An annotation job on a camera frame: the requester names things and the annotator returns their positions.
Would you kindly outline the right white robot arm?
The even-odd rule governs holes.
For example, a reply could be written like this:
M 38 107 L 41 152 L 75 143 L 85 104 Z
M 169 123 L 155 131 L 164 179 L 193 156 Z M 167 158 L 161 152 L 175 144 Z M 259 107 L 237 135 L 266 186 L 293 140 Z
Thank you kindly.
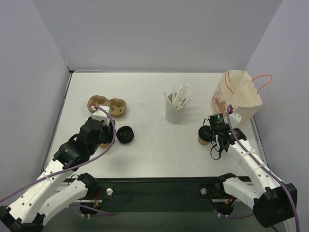
M 260 159 L 244 133 L 225 122 L 223 114 L 214 114 L 206 119 L 209 125 L 202 126 L 206 142 L 219 147 L 233 157 L 251 180 L 241 181 L 236 175 L 227 173 L 218 177 L 213 193 L 219 197 L 232 196 L 253 210 L 261 226 L 272 227 L 290 218 L 296 218 L 297 189 L 279 179 Z

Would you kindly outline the single brown paper cup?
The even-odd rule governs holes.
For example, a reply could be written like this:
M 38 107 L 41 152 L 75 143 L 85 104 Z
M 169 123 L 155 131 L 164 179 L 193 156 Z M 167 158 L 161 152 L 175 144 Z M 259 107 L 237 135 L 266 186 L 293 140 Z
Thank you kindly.
M 208 141 L 204 141 L 204 140 L 202 140 L 200 137 L 198 137 L 198 142 L 201 144 L 201 145 L 208 145 L 210 142 L 208 142 Z

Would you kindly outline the paper takeout bag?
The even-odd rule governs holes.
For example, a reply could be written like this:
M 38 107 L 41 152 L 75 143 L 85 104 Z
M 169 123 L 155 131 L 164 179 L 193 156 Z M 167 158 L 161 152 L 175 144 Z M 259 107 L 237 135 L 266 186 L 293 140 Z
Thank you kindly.
M 228 70 L 222 78 L 211 98 L 212 113 L 227 114 L 227 108 L 232 106 L 233 111 L 241 116 L 238 128 L 245 128 L 250 119 L 262 106 L 260 90 L 273 79 L 270 74 L 263 74 L 252 78 L 247 71 Z

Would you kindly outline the stack of brown paper cups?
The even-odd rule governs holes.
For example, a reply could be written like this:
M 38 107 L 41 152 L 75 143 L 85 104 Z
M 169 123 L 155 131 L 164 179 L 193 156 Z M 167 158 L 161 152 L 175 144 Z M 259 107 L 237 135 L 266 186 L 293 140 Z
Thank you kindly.
M 106 149 L 106 148 L 108 148 L 110 145 L 111 145 L 111 144 L 101 144 L 99 147 L 100 147 L 101 149 Z

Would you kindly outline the black cup lid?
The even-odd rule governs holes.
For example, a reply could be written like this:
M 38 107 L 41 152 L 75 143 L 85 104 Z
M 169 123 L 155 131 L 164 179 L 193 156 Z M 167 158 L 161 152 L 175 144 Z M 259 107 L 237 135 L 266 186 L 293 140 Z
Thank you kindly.
M 205 142 L 213 141 L 214 136 L 210 126 L 200 127 L 198 130 L 198 137 Z

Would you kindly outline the brown cardboard cup carrier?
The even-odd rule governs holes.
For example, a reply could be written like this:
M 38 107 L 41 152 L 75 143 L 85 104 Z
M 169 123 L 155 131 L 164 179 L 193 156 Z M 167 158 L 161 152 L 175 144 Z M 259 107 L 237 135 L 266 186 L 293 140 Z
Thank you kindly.
M 90 97 L 87 103 L 89 112 L 93 113 L 95 106 L 106 106 L 109 107 L 111 112 L 110 115 L 114 118 L 121 118 L 126 113 L 126 101 L 123 99 L 112 98 L 108 99 L 101 95 L 94 95 Z

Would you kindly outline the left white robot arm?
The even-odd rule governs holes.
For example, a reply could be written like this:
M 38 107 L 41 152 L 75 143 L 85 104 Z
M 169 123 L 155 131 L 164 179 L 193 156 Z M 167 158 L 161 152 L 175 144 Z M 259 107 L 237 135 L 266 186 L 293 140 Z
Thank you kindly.
M 89 117 L 78 134 L 59 147 L 39 178 L 15 202 L 1 206 L 0 220 L 12 232 L 41 232 L 47 222 L 76 200 L 92 199 L 102 193 L 90 174 L 78 175 L 69 186 L 54 193 L 79 167 L 91 162 L 99 146 L 115 141 L 115 121 Z

